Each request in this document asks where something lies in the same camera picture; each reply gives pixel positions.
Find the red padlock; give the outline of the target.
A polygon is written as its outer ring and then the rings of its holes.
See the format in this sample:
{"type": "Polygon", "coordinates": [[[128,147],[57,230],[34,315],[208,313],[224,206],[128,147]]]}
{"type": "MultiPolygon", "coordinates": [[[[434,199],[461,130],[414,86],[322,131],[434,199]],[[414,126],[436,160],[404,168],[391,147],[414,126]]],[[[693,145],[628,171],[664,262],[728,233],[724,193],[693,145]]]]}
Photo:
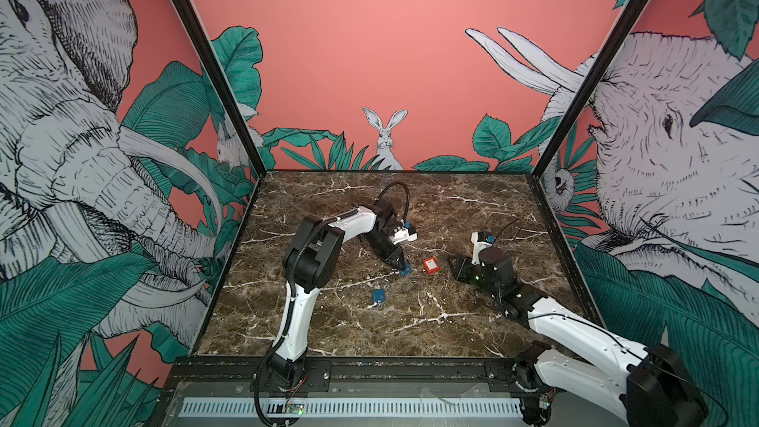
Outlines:
{"type": "Polygon", "coordinates": [[[423,261],[423,268],[427,274],[435,274],[440,271],[441,266],[435,257],[430,257],[423,261]]]}

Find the blue padlock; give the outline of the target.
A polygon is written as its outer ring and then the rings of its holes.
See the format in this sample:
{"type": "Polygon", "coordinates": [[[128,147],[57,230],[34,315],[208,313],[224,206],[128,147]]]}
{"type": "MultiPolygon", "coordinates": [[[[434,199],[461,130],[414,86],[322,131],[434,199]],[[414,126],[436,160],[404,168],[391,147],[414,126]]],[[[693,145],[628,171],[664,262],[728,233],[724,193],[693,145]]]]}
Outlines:
{"type": "Polygon", "coordinates": [[[412,272],[412,268],[408,263],[405,264],[404,268],[399,271],[399,275],[401,277],[407,277],[412,272]]]}
{"type": "Polygon", "coordinates": [[[387,294],[385,293],[384,289],[375,289],[372,292],[373,297],[373,308],[381,308],[385,305],[385,302],[387,301],[387,294]]]}

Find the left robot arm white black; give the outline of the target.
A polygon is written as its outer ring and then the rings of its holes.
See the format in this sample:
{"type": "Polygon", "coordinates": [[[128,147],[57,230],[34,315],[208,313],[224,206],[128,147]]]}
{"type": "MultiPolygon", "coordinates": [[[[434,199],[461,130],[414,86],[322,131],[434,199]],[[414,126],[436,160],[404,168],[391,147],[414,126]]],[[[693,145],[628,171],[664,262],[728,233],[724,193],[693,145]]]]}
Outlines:
{"type": "Polygon", "coordinates": [[[359,238],[383,264],[404,272],[404,242],[415,241],[413,223],[398,219],[389,201],[361,205],[326,219],[306,217],[283,257],[287,300],[279,332],[259,376],[280,391],[294,391],[306,378],[308,330],[315,303],[337,268],[345,242],[359,238]]]}

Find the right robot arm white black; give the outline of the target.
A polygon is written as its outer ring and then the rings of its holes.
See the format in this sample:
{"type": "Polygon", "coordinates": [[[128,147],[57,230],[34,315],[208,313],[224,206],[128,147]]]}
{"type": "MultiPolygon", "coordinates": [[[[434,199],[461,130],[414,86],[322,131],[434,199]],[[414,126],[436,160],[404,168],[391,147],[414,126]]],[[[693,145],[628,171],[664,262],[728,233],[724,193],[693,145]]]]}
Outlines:
{"type": "Polygon", "coordinates": [[[557,391],[567,391],[629,426],[700,426],[709,415],[701,390],[671,348],[628,340],[575,314],[522,282],[511,259],[487,241],[472,256],[448,263],[455,280],[492,298],[505,318],[544,336],[495,374],[521,391],[520,412],[530,426],[551,417],[557,391]]]}

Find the black front mounting rail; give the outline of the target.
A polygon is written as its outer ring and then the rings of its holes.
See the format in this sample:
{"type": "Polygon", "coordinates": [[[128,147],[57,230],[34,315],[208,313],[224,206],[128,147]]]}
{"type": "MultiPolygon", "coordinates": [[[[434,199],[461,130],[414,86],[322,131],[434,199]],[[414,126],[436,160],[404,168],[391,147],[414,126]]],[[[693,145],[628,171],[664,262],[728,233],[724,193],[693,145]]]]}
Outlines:
{"type": "MultiPolygon", "coordinates": [[[[188,383],[233,383],[251,393],[259,357],[197,356],[179,360],[171,370],[166,389],[175,391],[188,383]]],[[[271,369],[264,370],[260,391],[284,395],[292,389],[302,393],[328,393],[340,383],[417,385],[484,383],[492,393],[536,395],[559,386],[539,377],[528,357],[517,358],[403,358],[308,356],[304,369],[290,385],[271,369]]]]}

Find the right black frame post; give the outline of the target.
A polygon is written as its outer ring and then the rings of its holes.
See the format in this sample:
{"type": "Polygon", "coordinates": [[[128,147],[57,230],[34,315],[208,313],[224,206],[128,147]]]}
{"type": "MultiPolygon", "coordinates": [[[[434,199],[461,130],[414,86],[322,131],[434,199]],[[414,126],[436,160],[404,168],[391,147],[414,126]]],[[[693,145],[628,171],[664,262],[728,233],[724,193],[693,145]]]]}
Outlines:
{"type": "Polygon", "coordinates": [[[649,0],[627,0],[608,38],[604,41],[603,47],[601,47],[593,65],[590,67],[581,86],[575,93],[569,108],[561,119],[557,130],[549,141],[546,151],[541,155],[538,164],[534,167],[531,174],[533,180],[540,179],[549,168],[551,159],[559,152],[561,144],[580,113],[587,106],[593,91],[600,83],[604,73],[616,59],[626,38],[634,25],[636,25],[638,19],[640,19],[640,15],[642,15],[644,9],[646,9],[648,2],[649,0]]]}

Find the black frame post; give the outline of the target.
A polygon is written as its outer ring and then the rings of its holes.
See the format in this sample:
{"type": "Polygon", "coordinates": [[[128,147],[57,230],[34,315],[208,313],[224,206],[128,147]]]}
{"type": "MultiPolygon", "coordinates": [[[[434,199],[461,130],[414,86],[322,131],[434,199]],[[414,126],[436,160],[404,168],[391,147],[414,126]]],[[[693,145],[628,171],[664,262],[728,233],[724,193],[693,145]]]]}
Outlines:
{"type": "Polygon", "coordinates": [[[569,108],[561,119],[557,130],[549,141],[546,151],[541,155],[538,164],[534,167],[531,174],[533,180],[540,179],[549,168],[551,159],[559,152],[561,144],[580,113],[587,106],[593,91],[600,83],[604,73],[616,59],[626,38],[634,25],[636,25],[638,19],[640,19],[640,15],[642,15],[644,9],[646,9],[648,2],[649,0],[627,0],[608,38],[604,41],[603,47],[601,47],[593,65],[590,67],[581,86],[575,93],[569,108]]]}
{"type": "Polygon", "coordinates": [[[227,76],[221,68],[221,63],[217,58],[215,49],[211,44],[193,1],[171,0],[171,2],[178,13],[196,53],[199,55],[201,65],[203,65],[203,69],[211,81],[213,90],[215,90],[215,93],[219,96],[219,100],[221,100],[221,104],[241,140],[243,148],[255,169],[256,175],[259,178],[265,177],[267,169],[249,134],[249,126],[247,126],[240,114],[239,106],[237,105],[235,96],[227,80],[227,76]]]}

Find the left black frame post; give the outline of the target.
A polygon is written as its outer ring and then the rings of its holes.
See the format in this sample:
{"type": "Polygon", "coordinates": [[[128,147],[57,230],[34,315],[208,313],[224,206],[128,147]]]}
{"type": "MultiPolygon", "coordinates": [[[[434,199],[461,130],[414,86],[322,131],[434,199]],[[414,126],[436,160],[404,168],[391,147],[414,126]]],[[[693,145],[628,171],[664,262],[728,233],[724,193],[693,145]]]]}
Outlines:
{"type": "Polygon", "coordinates": [[[213,90],[215,90],[215,93],[219,96],[219,100],[221,100],[221,104],[241,140],[243,148],[255,169],[256,175],[259,178],[265,177],[267,169],[249,134],[249,126],[247,126],[240,114],[239,106],[237,105],[235,96],[227,80],[227,76],[221,68],[221,63],[217,58],[215,49],[211,44],[193,1],[171,0],[171,2],[178,13],[196,53],[199,55],[201,65],[203,65],[203,69],[211,81],[213,90]]]}

